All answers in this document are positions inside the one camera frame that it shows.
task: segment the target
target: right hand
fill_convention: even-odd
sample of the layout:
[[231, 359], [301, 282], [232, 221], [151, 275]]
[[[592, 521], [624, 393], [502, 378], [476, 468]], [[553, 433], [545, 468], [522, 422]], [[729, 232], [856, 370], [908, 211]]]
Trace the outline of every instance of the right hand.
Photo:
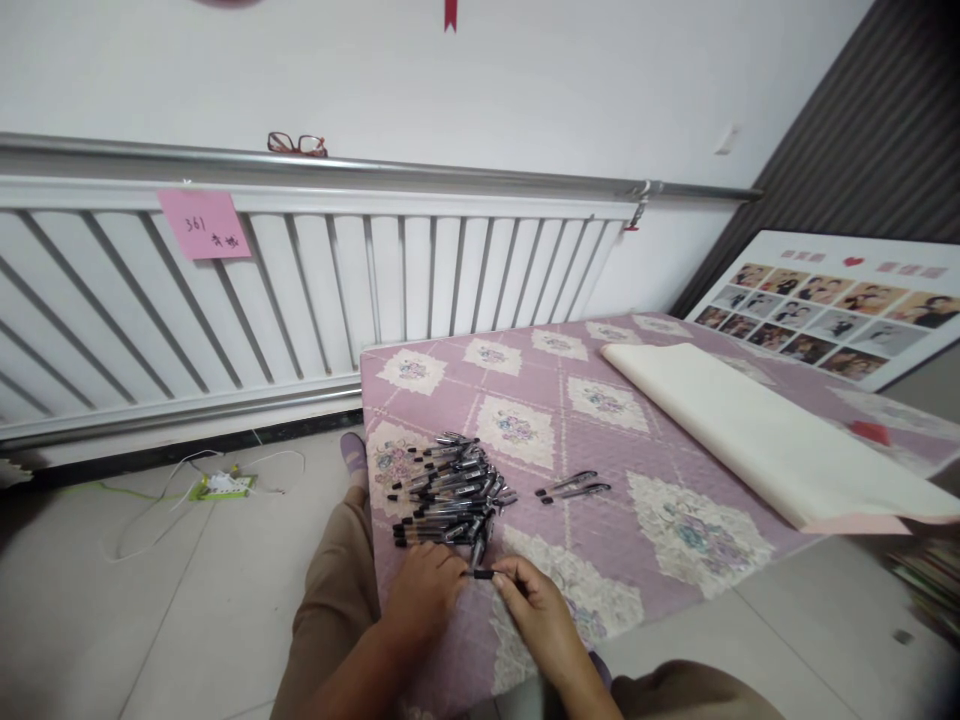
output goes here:
[[469, 579], [466, 561], [446, 545], [428, 542], [407, 551], [380, 621], [406, 651], [428, 653], [443, 637]]
[[493, 584], [537, 667], [561, 695], [584, 678], [597, 678], [567, 601], [553, 580], [517, 555], [501, 558], [492, 569], [502, 573], [493, 576]]

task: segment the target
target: red object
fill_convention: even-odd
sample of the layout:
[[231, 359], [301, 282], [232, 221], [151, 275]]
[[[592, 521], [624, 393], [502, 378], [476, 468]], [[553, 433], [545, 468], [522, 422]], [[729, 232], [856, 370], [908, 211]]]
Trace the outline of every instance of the red object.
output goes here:
[[857, 420], [854, 423], [850, 424], [850, 431], [859, 435], [860, 437], [865, 437], [867, 440], [873, 440], [876, 443], [881, 445], [886, 445], [891, 447], [893, 445], [890, 442], [890, 432], [887, 430], [885, 425], [879, 425], [877, 423], [866, 423], [862, 420]]
[[447, 28], [452, 27], [453, 31], [457, 31], [457, 0], [444, 0], [445, 3], [445, 12], [443, 16], [443, 31], [446, 32]]

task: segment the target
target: sock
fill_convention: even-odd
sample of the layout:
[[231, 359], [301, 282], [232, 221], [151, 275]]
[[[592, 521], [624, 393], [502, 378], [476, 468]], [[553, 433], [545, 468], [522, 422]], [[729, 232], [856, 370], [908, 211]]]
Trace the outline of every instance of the sock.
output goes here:
[[346, 433], [340, 438], [340, 453], [350, 473], [350, 482], [366, 492], [370, 492], [370, 479], [367, 475], [367, 446], [356, 433]]

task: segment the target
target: photo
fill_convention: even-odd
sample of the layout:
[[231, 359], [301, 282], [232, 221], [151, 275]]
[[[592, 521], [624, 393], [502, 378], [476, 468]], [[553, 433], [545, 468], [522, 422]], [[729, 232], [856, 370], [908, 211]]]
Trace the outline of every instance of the photo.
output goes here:
[[716, 330], [723, 324], [723, 321], [730, 317], [729, 310], [721, 310], [720, 308], [707, 307], [699, 317], [694, 320], [698, 325], [704, 325], [708, 328], [713, 328]]
[[773, 311], [770, 319], [785, 327], [799, 330], [810, 322], [818, 312], [820, 312], [820, 308], [816, 305], [798, 300], [787, 300], [783, 305]]
[[737, 271], [737, 274], [733, 276], [731, 282], [733, 282], [734, 285], [740, 285], [742, 287], [756, 287], [771, 270], [773, 270], [773, 268], [769, 265], [747, 263]]
[[766, 292], [776, 293], [777, 295], [789, 295], [808, 277], [810, 277], [810, 273], [778, 268], [774, 270], [773, 275], [760, 286], [760, 289]]
[[759, 330], [757, 330], [753, 335], [747, 338], [747, 342], [752, 342], [754, 345], [759, 345], [765, 350], [773, 350], [776, 352], [783, 347], [784, 343], [787, 342], [793, 336], [793, 330], [787, 330], [786, 328], [777, 327], [776, 325], [771, 325], [767, 323]]
[[870, 318], [863, 315], [827, 310], [807, 327], [807, 332], [815, 332], [830, 340], [846, 340], [869, 322]]
[[753, 332], [753, 329], [760, 324], [759, 320], [748, 318], [743, 315], [731, 315], [726, 324], [720, 328], [720, 332], [743, 340], [747, 335]]
[[864, 315], [879, 315], [906, 294], [903, 288], [860, 283], [837, 303], [837, 307]]
[[914, 293], [887, 317], [936, 330], [960, 314], [960, 300], [936, 293]]
[[797, 291], [796, 296], [801, 300], [809, 300], [818, 305], [831, 305], [851, 285], [853, 285], [853, 280], [814, 275], [803, 284], [803, 287]]
[[869, 353], [858, 352], [850, 348], [841, 348], [835, 355], [828, 358], [820, 368], [840, 375], [847, 380], [859, 382], [867, 375], [879, 370], [887, 363], [883, 358]]
[[836, 346], [836, 343], [810, 335], [797, 335], [793, 342], [780, 351], [780, 354], [813, 365]]
[[756, 317], [766, 317], [770, 314], [770, 311], [777, 306], [781, 299], [779, 295], [755, 292], [747, 298], [745, 305], [740, 306], [740, 312], [749, 313]]
[[857, 335], [850, 345], [857, 350], [874, 355], [895, 357], [929, 334], [926, 330], [919, 328], [905, 328], [902, 325], [877, 320]]
[[727, 285], [710, 304], [727, 310], [736, 310], [749, 295], [750, 290], [737, 287], [736, 285]]

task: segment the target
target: cream paper sheet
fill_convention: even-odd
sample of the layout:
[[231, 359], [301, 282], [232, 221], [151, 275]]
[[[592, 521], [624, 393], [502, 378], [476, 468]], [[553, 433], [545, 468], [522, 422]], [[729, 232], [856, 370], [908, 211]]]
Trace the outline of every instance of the cream paper sheet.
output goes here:
[[960, 499], [690, 345], [603, 355], [798, 530], [907, 534], [960, 521]]

